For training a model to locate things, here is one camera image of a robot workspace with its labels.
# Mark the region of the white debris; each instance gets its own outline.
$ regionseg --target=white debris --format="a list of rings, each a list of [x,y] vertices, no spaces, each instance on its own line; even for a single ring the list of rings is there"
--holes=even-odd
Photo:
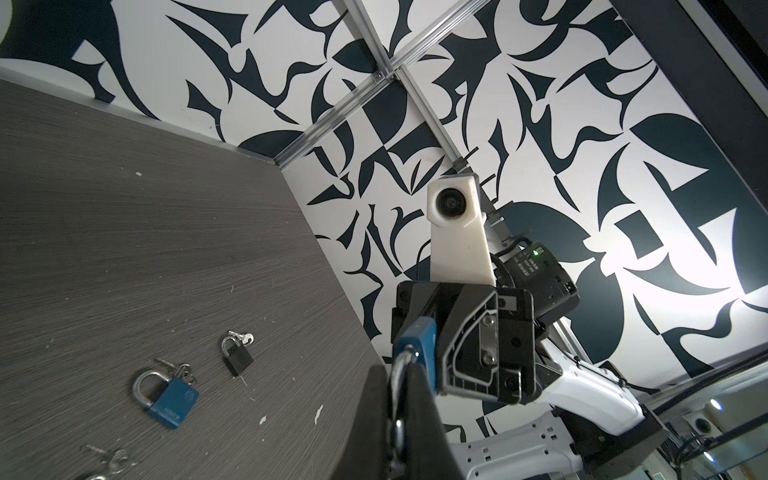
[[[320,418],[320,412],[323,410],[323,406],[321,405],[320,408],[317,409],[317,413],[315,414],[315,425],[317,425],[317,419]]]

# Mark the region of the blue padlock in gripper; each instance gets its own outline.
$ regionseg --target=blue padlock in gripper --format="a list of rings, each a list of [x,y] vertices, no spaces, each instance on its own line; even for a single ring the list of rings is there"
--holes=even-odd
[[[141,393],[141,382],[149,376],[159,377],[167,387],[155,402]],[[169,377],[157,370],[140,374],[133,387],[134,398],[147,409],[150,417],[169,429],[177,429],[189,414],[200,393],[179,377]]]

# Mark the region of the padlock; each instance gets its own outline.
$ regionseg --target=padlock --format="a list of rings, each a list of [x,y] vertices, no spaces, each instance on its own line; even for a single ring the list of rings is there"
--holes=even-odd
[[[227,350],[227,340],[232,340],[235,343],[235,349],[231,352]],[[221,340],[221,352],[224,354],[224,361],[227,362],[227,366],[230,367],[234,376],[239,376],[253,363],[253,357],[248,353],[245,345],[233,336],[225,336]]]
[[[160,397],[152,402],[141,393],[141,382],[149,376],[159,377],[167,384]],[[147,409],[150,417],[170,429],[177,429],[189,414],[200,393],[193,389],[186,378],[193,379],[188,369],[180,368],[177,375],[169,377],[157,370],[140,374],[133,386],[134,398]]]

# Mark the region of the gray wooden surface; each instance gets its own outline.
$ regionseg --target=gray wooden surface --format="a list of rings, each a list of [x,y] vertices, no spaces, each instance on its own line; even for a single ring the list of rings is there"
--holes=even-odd
[[[326,478],[379,360],[277,167],[5,82],[0,112],[0,478],[81,478],[85,443],[126,480]],[[199,380],[175,431],[130,394],[154,356]]]

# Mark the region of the blue padlock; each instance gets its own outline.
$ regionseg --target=blue padlock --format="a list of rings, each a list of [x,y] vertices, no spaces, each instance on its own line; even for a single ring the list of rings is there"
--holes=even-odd
[[[141,393],[141,382],[147,377],[156,376],[167,384],[160,398],[155,402]],[[133,394],[137,402],[147,409],[147,413],[169,429],[177,429],[189,414],[200,393],[190,384],[194,383],[189,366],[181,365],[173,377],[157,370],[148,370],[140,374],[134,381]]]

